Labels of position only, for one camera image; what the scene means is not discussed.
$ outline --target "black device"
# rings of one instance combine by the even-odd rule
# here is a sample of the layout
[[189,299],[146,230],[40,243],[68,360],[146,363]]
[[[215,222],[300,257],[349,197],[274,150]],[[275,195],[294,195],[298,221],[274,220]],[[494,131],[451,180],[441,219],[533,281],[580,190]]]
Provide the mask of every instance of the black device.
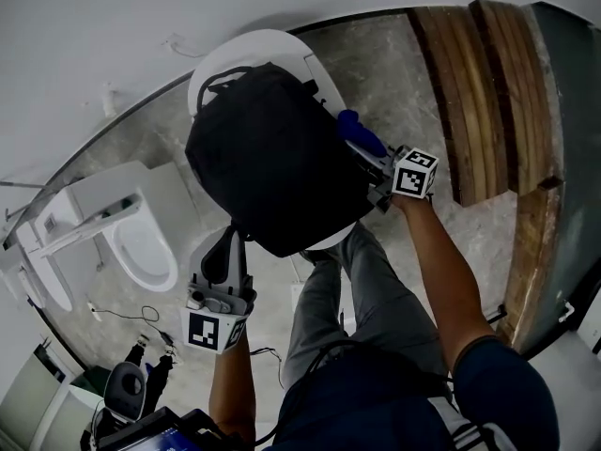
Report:
[[204,412],[178,417],[168,408],[100,439],[99,451],[234,451],[242,441],[222,434]]

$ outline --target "blue shirt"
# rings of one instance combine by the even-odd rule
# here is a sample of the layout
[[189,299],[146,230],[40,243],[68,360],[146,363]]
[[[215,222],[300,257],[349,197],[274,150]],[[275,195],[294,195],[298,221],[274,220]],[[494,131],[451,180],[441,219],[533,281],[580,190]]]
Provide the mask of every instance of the blue shirt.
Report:
[[[459,409],[473,424],[497,425],[517,449],[559,449],[545,382],[497,339],[464,351],[454,381]],[[416,373],[391,354],[352,351],[290,389],[280,418],[292,410],[291,417],[269,449],[447,450],[451,437],[427,400],[444,390],[442,378]]]

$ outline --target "fiducial marker cube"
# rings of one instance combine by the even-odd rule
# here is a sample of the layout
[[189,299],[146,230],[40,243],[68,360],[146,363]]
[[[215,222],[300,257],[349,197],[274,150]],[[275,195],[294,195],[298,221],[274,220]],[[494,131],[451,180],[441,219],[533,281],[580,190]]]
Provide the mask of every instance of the fiducial marker cube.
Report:
[[393,192],[423,199],[434,183],[438,165],[437,157],[413,148],[396,164]]

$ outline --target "black backpack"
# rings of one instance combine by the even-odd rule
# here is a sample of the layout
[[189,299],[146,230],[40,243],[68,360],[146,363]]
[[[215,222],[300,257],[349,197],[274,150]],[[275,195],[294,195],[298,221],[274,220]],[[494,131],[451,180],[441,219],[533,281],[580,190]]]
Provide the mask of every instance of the black backpack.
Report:
[[[234,73],[237,80],[213,85]],[[206,90],[217,95],[207,105]],[[302,84],[267,63],[208,79],[186,156],[205,191],[267,251],[286,257],[373,208],[368,182],[336,133],[336,119]]]

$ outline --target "wooden board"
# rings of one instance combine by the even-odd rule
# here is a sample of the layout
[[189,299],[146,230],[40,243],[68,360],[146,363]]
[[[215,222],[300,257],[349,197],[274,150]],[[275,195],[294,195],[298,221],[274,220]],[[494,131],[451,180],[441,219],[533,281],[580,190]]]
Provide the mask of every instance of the wooden board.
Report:
[[454,199],[467,207],[476,203],[470,144],[451,62],[430,11],[427,8],[413,8],[408,16],[422,48],[437,98],[451,167]]
[[509,188],[525,194],[529,188],[528,148],[516,71],[497,16],[488,2],[476,0],[470,11],[485,45],[501,109]]
[[536,45],[534,44],[534,38],[532,31],[526,21],[526,17],[521,8],[516,8],[516,22],[519,27],[519,33],[524,41],[526,52],[530,60],[530,64],[533,72],[534,87],[536,88],[537,104],[538,108],[538,126],[537,131],[540,134],[537,136],[540,142],[539,152],[539,183],[540,181],[547,179],[554,175],[554,158],[553,158],[553,145],[551,143],[551,113],[548,106],[547,86],[545,85],[545,75],[543,73],[543,66],[541,60],[536,52]]
[[499,101],[484,45],[470,12],[465,8],[455,8],[451,18],[468,67],[471,90],[477,103],[485,156],[487,197],[490,198],[507,190],[505,139],[502,133]]
[[459,91],[459,99],[461,100],[463,116],[468,131],[471,170],[474,181],[474,198],[476,202],[481,202],[487,199],[485,156],[478,111],[471,92],[470,77],[447,11],[445,8],[431,8],[430,14],[436,24],[436,28],[439,30],[443,47],[449,57],[451,70]]
[[498,335],[521,351],[532,328],[547,270],[555,253],[562,186],[536,189],[517,199],[516,235],[505,310]]
[[516,12],[521,12],[517,7],[509,4],[497,4],[497,14],[501,15],[507,24],[507,33],[511,35],[514,49],[514,61],[519,62],[521,72],[517,76],[517,81],[520,88],[521,99],[524,104],[525,122],[528,141],[528,158],[530,160],[530,176],[531,186],[534,188],[542,180],[540,176],[541,158],[541,139],[540,139],[540,115],[538,106],[538,94],[536,93],[536,83],[534,82],[534,74],[528,57],[528,52],[522,38],[519,24],[517,23]]
[[[500,94],[501,118],[507,148],[509,187],[520,195],[536,189],[553,175],[551,117],[547,88],[532,32],[521,8],[477,0],[470,4],[486,45]],[[508,99],[502,96],[506,91]],[[509,102],[509,112],[505,109]]]

